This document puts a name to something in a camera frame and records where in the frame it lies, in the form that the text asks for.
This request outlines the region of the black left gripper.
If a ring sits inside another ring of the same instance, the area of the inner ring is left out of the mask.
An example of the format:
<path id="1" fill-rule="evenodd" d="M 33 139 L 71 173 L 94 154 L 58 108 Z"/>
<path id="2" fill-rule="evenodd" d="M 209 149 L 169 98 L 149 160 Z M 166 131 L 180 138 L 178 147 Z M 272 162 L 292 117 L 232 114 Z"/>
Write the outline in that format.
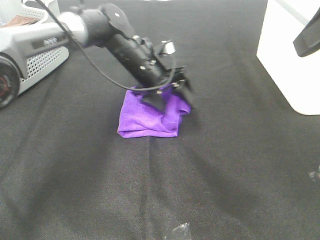
<path id="1" fill-rule="evenodd" d="M 154 58 L 145 65 L 139 65 L 132 76 L 138 81 L 138 86 L 133 87 L 132 91 L 146 93 L 141 101 L 157 111 L 165 111 L 166 100 L 162 91 L 166 89 L 173 89 L 192 109 L 195 108 L 195 95 L 186 76 L 186 66 L 178 66 L 175 58 L 170 68 Z"/>

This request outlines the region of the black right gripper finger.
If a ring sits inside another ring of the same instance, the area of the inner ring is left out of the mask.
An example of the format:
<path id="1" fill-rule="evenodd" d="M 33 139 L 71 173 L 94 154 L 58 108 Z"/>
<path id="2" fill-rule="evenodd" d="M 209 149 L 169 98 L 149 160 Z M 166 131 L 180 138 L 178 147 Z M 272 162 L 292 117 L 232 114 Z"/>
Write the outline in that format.
<path id="1" fill-rule="evenodd" d="M 299 57 L 306 57 L 320 49 L 320 10 L 293 41 L 293 46 Z"/>

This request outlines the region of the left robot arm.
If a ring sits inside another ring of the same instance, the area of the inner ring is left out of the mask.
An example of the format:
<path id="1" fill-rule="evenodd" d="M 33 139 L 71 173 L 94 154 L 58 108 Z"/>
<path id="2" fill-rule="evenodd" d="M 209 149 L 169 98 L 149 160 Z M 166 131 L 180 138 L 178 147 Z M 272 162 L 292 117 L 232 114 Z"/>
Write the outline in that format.
<path id="1" fill-rule="evenodd" d="M 50 50 L 72 46 L 83 51 L 97 46 L 106 48 L 138 81 L 131 90 L 141 95 L 141 102 L 163 111 L 167 91 L 193 105 L 193 90 L 185 76 L 185 67 L 166 67 L 161 58 L 173 56 L 171 40 L 154 46 L 140 37 L 126 14 L 115 4 L 105 3 L 97 9 L 74 7 L 54 16 L 52 22 L 0 29 L 0 106 L 7 107 L 22 91 L 20 81 L 28 77 L 28 66 L 39 72 L 32 58 Z"/>

